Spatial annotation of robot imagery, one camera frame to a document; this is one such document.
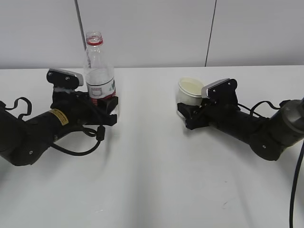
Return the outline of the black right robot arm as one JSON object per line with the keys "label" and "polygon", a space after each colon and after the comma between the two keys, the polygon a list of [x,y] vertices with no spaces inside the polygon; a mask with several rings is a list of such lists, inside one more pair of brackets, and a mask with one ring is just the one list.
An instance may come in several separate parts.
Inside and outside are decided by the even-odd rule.
{"label": "black right robot arm", "polygon": [[276,161],[282,152],[304,138],[303,100],[285,100],[271,118],[244,113],[236,104],[203,99],[200,106],[179,103],[186,128],[212,126],[246,144],[259,157]]}

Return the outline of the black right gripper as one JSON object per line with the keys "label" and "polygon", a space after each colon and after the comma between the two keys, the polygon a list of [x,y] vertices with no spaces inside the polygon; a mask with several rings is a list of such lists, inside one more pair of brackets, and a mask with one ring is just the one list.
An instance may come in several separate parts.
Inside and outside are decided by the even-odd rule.
{"label": "black right gripper", "polygon": [[223,121],[227,116],[240,111],[238,105],[222,104],[214,99],[203,98],[201,105],[177,104],[178,112],[185,118],[187,129],[194,130]]}

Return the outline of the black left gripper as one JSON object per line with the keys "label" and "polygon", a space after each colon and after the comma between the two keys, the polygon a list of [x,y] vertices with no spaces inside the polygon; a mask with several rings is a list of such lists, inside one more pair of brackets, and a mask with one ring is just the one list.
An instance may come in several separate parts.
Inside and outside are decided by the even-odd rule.
{"label": "black left gripper", "polygon": [[87,92],[53,92],[51,126],[106,125],[117,123],[118,97],[101,98],[93,104]]}

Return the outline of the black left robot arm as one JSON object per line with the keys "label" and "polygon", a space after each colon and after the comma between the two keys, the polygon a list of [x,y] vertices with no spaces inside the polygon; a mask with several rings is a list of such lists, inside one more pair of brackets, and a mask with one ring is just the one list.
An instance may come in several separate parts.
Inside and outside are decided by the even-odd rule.
{"label": "black left robot arm", "polygon": [[[87,92],[53,92],[51,109],[31,119],[32,104],[20,97],[14,101],[27,104],[27,111],[13,116],[5,103],[0,104],[0,155],[15,166],[34,164],[48,148],[72,156],[85,156],[94,152],[105,138],[105,127],[117,123],[117,115],[111,112],[119,99],[114,96],[93,104]],[[73,132],[94,137],[97,142],[85,152],[73,152],[56,144],[56,141]]]}

